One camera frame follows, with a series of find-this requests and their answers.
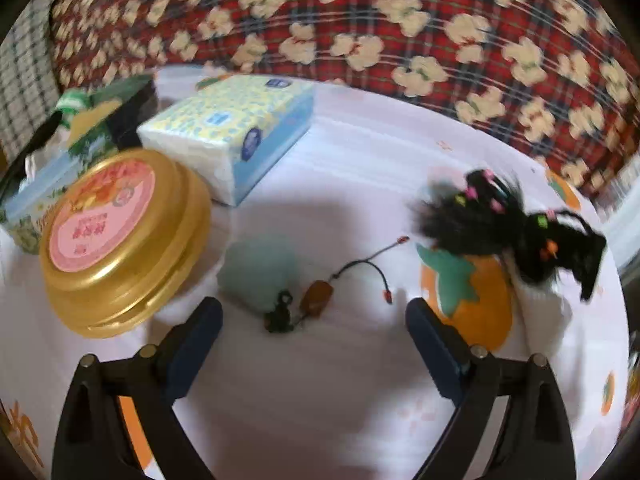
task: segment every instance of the table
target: table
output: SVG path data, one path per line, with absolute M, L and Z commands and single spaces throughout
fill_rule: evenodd
M 239 208 L 213 206 L 203 257 L 178 295 L 154 318 L 109 340 L 66 329 L 48 307 L 38 261 L 0 235 L 0 399 L 33 426 L 31 443 L 48 474 L 58 416 L 78 359 L 133 355 L 158 343 L 205 295 L 231 240 L 283 236 L 300 255 L 303 284 L 324 278 L 412 228 L 409 208 L 434 175 L 486 166 L 516 175 L 527 210 L 563 207 L 545 169 L 497 139 L 424 108 L 368 92 L 318 84 L 310 131 Z M 593 207 L 580 197 L 593 226 Z M 410 479 L 453 412 L 441 399 L 403 326 L 408 299 L 421 295 L 413 244 L 380 256 L 396 301 L 379 278 L 354 269 L 338 282 L 322 319 L 287 336 L 228 301 L 225 325 L 189 395 L 174 406 L 196 450 L 222 480 Z M 574 316 L 552 367 L 570 416 L 578 478 L 596 471 L 615 444 L 628 357 L 626 312 L 607 252 L 588 304 L 562 278 Z M 517 311 L 500 356 L 526 358 Z M 611 406 L 603 415 L 609 381 Z M 497 402 L 467 475 L 482 473 L 505 403 Z M 158 476 L 154 462 L 147 474 Z

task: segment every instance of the pink label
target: pink label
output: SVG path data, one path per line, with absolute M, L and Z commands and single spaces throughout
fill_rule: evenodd
M 142 218 L 155 184 L 151 167 L 130 159 L 104 168 L 66 196 L 51 228 L 53 264 L 65 272 L 77 272 L 111 253 Z

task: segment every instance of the tissue box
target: tissue box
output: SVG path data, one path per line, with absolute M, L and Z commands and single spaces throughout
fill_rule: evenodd
M 238 205 L 308 130 L 313 83 L 233 75 L 140 124 L 146 148 L 189 166 L 211 197 Z

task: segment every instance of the red plaid fabric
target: red plaid fabric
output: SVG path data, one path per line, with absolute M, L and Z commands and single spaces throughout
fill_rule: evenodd
M 640 69 L 596 0 L 57 0 L 64 88 L 164 63 L 338 82 L 497 137 L 594 196 L 638 148 Z

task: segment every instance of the metal screw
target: metal screw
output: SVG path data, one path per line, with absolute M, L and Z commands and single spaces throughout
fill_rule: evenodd
M 156 350 L 158 350 L 158 347 L 156 345 L 152 345 L 152 344 L 144 345 L 140 349 L 140 357 L 149 359 L 150 357 L 153 357 L 154 355 L 156 355 Z
M 542 354 L 534 354 L 533 362 L 536 366 L 544 368 L 546 366 L 546 357 L 544 357 Z
M 82 368 L 88 368 L 94 363 L 95 363 L 95 355 L 93 354 L 84 355 L 82 356 L 82 359 L 80 359 L 80 366 Z
M 484 359 L 489 355 L 489 352 L 486 350 L 484 346 L 481 345 L 473 345 L 471 347 L 471 354 L 478 359 Z

